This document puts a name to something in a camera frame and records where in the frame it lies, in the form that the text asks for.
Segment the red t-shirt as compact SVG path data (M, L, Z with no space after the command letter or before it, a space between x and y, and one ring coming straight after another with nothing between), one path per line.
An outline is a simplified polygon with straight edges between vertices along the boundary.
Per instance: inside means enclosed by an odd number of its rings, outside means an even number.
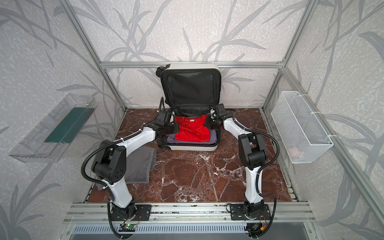
M175 135L176 141L204 143L211 139L210 130L204 126L207 115L197 118L175 117L179 123L179 133Z

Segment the white hard-shell suitcase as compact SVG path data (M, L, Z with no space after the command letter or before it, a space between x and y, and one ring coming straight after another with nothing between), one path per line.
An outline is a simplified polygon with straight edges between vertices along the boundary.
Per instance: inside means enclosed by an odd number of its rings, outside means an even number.
M222 76L215 64L168 64L158 67L156 75L161 79L165 94L160 105L169 105L167 111L173 115L171 123L175 123L175 117L211 116L211 107L220 104ZM209 142L176 141L175 134L159 137L157 144L160 148L169 147L173 151L214 151L220 142L221 129L210 130L210 133Z

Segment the grey towel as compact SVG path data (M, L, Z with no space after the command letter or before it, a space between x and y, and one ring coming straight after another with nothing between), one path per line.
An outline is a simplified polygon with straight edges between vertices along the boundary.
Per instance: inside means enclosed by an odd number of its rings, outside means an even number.
M140 147L127 155L125 147L114 146L97 153L92 170L109 184L122 179L127 184L147 184L156 165L156 154L155 148Z

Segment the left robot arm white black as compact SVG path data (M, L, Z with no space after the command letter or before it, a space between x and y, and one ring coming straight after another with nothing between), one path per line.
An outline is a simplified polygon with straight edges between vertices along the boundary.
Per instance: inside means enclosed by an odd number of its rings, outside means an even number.
M103 141L82 163L84 179L102 185L112 197L113 206L118 210L128 210L135 206L124 179L127 170L127 157L141 146L152 142L157 136L176 134L178 123L150 124L133 134L116 141Z

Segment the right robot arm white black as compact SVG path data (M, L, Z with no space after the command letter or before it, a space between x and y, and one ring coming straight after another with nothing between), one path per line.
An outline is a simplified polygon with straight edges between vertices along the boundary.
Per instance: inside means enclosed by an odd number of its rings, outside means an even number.
M280 154L280 146L276 139L269 134L249 129L237 119L227 115L212 113L206 121L207 127L221 127L238 139L239 157L246 169L245 207L258 210L264 205L264 198L274 194L262 193L262 173L265 168L273 164ZM268 150L264 137L268 137L276 146L276 154L272 160L268 159Z

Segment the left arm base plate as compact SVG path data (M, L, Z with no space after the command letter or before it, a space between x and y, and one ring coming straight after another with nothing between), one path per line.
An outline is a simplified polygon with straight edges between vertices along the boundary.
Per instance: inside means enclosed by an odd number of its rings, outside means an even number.
M126 208L120 208L115 204L109 212L111 221L148 221L151 214L151 205L130 204Z

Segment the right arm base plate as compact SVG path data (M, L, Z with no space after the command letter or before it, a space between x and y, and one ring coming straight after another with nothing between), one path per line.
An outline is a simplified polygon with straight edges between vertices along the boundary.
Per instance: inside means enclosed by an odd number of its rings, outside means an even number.
M264 209L257 213L254 217L247 217L244 204L228 204L228 211L232 221L253 221L253 220L270 220L271 213L269 206L264 204Z

